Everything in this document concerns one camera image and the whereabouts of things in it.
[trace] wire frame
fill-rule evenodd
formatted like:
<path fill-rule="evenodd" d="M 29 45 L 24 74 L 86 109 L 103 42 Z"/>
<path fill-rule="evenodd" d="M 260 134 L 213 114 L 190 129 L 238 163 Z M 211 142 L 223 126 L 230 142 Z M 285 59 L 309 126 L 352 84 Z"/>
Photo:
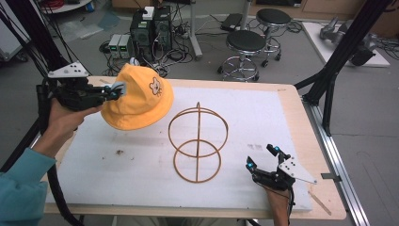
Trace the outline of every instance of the wire frame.
<path fill-rule="evenodd" d="M 171 139 L 171 131 L 170 131 L 170 128 L 171 128 L 172 123 L 173 123 L 175 120 L 177 120 L 177 119 L 179 119 L 181 116 L 187 115 L 187 114 L 198 114 L 197 138 L 189 139 L 189 140 L 187 140 L 186 142 L 184 142 L 183 144 L 181 144 L 180 146 L 177 146 L 177 145 L 172 141 L 172 139 Z M 225 136 L 225 139 L 224 139 L 223 143 L 220 145 L 219 148 L 217 148 L 214 144 L 212 144 L 212 143 L 209 142 L 208 140 L 205 140 L 205 139 L 200 138 L 201 114 L 213 115 L 213 116 L 215 116 L 215 117 L 217 117 L 217 118 L 220 118 L 220 119 L 222 120 L 222 122 L 224 123 L 225 128 L 226 128 L 226 136 Z M 229 136 L 229 125 L 226 123 L 226 121 L 225 121 L 221 116 L 219 116 L 216 112 L 214 112 L 213 110 L 208 109 L 208 108 L 204 108 L 204 107 L 200 107 L 200 103 L 197 103 L 197 106 L 196 106 L 196 107 L 190 107 L 190 108 L 187 108 L 186 110 L 183 110 L 183 111 L 179 112 L 179 113 L 170 121 L 169 126 L 168 126 L 168 137 L 169 137 L 169 141 L 170 141 L 170 143 L 172 144 L 172 146 L 173 146 L 173 147 L 175 148 L 175 150 L 176 150 L 176 152 L 175 152 L 175 154 L 174 154 L 174 157 L 173 157 L 173 166 L 174 166 L 174 169 L 175 169 L 176 172 L 180 175 L 180 177 L 182 177 L 183 179 L 185 179 L 187 182 L 191 182 L 191 183 L 204 183 L 204 182 L 207 182 L 207 181 L 212 180 L 212 179 L 218 174 L 218 172 L 219 172 L 219 170 L 220 170 L 220 167 L 221 167 L 221 164 L 222 164 L 221 155 L 220 155 L 220 150 L 221 150 L 221 149 L 224 147 L 224 145 L 226 144 L 227 139 L 228 139 L 228 136 Z M 195 144 L 196 144 L 196 147 L 197 147 L 197 148 L 196 148 L 196 153 L 195 153 L 195 154 L 185 153 L 185 152 L 182 151 L 182 147 L 184 147 L 185 145 L 187 145 L 187 144 L 189 144 L 189 143 L 195 143 Z M 214 151 L 213 151 L 212 153 L 200 154 L 200 144 L 201 144 L 201 143 L 205 143 L 205 144 L 209 145 L 210 147 L 212 147 L 212 148 L 214 149 Z M 181 173 L 181 171 L 179 170 L 178 165 L 177 165 L 177 158 L 178 158 L 178 155 L 179 155 L 179 154 L 182 154 L 182 155 L 185 155 L 185 156 L 191 157 L 191 158 L 196 158 L 196 176 L 195 176 L 195 179 L 190 179 L 190 178 L 184 176 L 184 175 Z M 216 154 L 216 155 L 217 155 L 217 158 L 218 158 L 218 165 L 217 165 L 217 169 L 215 170 L 215 173 L 212 174 L 211 176 L 205 178 L 205 179 L 199 179 L 200 159 L 205 158 L 205 157 L 210 157 L 211 155 L 214 155 L 214 154 Z"/>

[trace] wooden table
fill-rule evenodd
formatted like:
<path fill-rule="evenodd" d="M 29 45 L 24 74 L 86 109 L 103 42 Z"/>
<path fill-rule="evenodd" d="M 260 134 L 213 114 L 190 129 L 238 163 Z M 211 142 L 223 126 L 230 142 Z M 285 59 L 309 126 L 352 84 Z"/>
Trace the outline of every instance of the wooden table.
<path fill-rule="evenodd" d="M 94 86 L 112 84 L 114 81 L 115 77 L 91 76 L 89 78 L 89 82 Z M 291 218 L 344 219 L 346 217 L 343 203 L 334 182 L 332 180 L 323 180 L 321 177 L 321 173 L 329 172 L 329 169 L 317 138 L 312 130 L 304 106 L 294 86 L 173 79 L 169 79 L 168 81 L 172 87 L 275 91 L 279 96 L 298 160 L 318 182 L 317 185 L 308 184 L 312 210 L 310 212 L 293 212 Z M 58 153 L 56 157 L 58 163 L 66 150 L 68 150 L 71 142 L 71 140 L 67 142 Z M 271 218 L 271 213 L 256 210 L 207 210 L 203 208 L 165 208 L 93 204 L 69 204 L 69 207 L 74 214 L 198 218 Z M 46 203 L 44 211 L 45 213 L 59 213 L 54 203 Z"/>

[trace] copper wire structure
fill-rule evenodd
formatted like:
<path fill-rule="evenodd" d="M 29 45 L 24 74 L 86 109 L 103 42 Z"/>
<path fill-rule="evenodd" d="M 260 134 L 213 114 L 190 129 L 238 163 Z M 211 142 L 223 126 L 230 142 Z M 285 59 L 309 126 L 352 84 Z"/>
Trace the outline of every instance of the copper wire structure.
<path fill-rule="evenodd" d="M 171 139 L 171 137 L 170 137 L 170 127 L 171 127 L 172 123 L 173 123 L 176 119 L 178 119 L 179 117 L 181 117 L 181 116 L 183 116 L 183 115 L 186 115 L 186 114 L 192 114 L 192 113 L 197 113 L 197 114 L 198 114 L 197 138 L 187 140 L 186 142 L 184 142 L 183 144 L 181 144 L 179 147 L 177 147 L 177 145 L 173 143 L 173 141 L 172 141 L 172 139 Z M 200 118 L 201 118 L 201 114 L 210 114 L 210 115 L 214 115 L 215 117 L 218 117 L 218 118 L 220 118 L 220 119 L 223 121 L 223 123 L 224 123 L 224 125 L 225 125 L 225 127 L 226 127 L 226 137 L 225 137 L 225 139 L 224 139 L 222 145 L 221 145 L 219 148 L 217 148 L 217 147 L 216 147 L 214 144 L 212 144 L 211 142 L 209 142 L 209 141 L 207 141 L 207 140 L 205 140 L 205 139 L 201 139 L 201 138 L 200 138 L 200 123 L 201 123 Z M 221 149 L 224 147 L 224 145 L 226 144 L 227 139 L 228 139 L 228 136 L 229 136 L 229 125 L 226 123 L 226 121 L 225 121 L 222 117 L 220 117 L 216 112 L 214 112 L 213 110 L 210 110 L 210 109 L 204 108 L 204 107 L 200 107 L 200 103 L 197 103 L 197 106 L 196 106 L 196 107 L 190 107 L 190 108 L 187 108 L 186 110 L 183 110 L 183 111 L 179 112 L 179 113 L 170 121 L 169 127 L 168 127 L 168 137 L 169 137 L 169 141 L 170 141 L 170 143 L 172 144 L 172 146 L 173 146 L 173 147 L 175 148 L 175 150 L 176 150 L 176 152 L 175 152 L 175 154 L 174 154 L 174 156 L 173 156 L 173 166 L 174 166 L 176 172 L 177 172 L 183 179 L 185 179 L 187 182 L 191 182 L 191 183 L 203 183 L 203 182 L 207 182 L 207 181 L 210 181 L 211 179 L 213 179 L 213 178 L 218 174 L 218 172 L 219 172 L 219 170 L 220 170 L 220 167 L 221 167 L 221 165 L 222 165 L 220 150 L 221 150 Z M 188 143 L 191 143 L 191 142 L 196 142 L 196 143 L 197 143 L 196 154 L 185 153 L 185 152 L 183 152 L 183 151 L 181 150 L 181 148 L 182 148 L 184 145 L 186 145 L 186 144 L 188 144 Z M 201 143 L 201 142 L 202 142 L 202 143 L 208 144 L 208 145 L 211 146 L 215 151 L 212 152 L 212 153 L 200 155 L 200 143 Z M 195 179 L 195 180 L 191 180 L 191 179 L 189 179 L 189 178 L 183 176 L 183 174 L 179 171 L 179 169 L 178 169 L 178 167 L 177 167 L 177 163 L 176 163 L 178 153 L 181 153 L 181 154 L 183 154 L 183 155 L 185 155 L 185 156 L 187 156 L 187 157 L 192 157 L 192 158 L 196 158 L 196 159 L 197 159 L 196 179 Z M 217 167 L 215 173 L 214 173 L 212 176 L 210 176 L 210 177 L 208 177 L 208 178 L 206 178 L 206 179 L 200 180 L 200 179 L 199 179 L 200 159 L 201 159 L 201 158 L 204 158 L 204 157 L 209 157 L 209 156 L 214 155 L 214 154 L 217 154 L 217 157 L 218 157 L 218 167 Z"/>

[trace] white bracket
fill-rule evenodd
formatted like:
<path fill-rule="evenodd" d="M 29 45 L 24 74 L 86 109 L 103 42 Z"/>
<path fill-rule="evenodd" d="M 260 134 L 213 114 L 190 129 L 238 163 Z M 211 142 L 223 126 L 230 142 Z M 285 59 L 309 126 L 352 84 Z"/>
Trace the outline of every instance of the white bracket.
<path fill-rule="evenodd" d="M 65 77 L 87 77 L 88 71 L 79 62 L 76 61 L 63 68 L 48 73 L 49 78 L 65 78 Z"/>
<path fill-rule="evenodd" d="M 295 157 L 291 157 L 279 164 L 279 168 L 287 173 L 289 176 L 301 181 L 306 181 L 312 184 L 317 184 L 317 180 L 311 176 L 308 171 L 300 165 Z"/>

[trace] box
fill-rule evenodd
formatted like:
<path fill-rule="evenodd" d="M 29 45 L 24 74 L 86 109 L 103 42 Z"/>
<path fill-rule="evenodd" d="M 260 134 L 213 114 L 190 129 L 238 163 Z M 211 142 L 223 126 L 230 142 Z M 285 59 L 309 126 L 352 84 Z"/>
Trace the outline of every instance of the box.
<path fill-rule="evenodd" d="M 370 32 L 381 38 L 396 38 L 399 35 L 399 1 L 393 1 L 375 22 Z"/>
<path fill-rule="evenodd" d="M 151 6 L 152 0 L 112 0 L 113 8 L 144 8 Z"/>

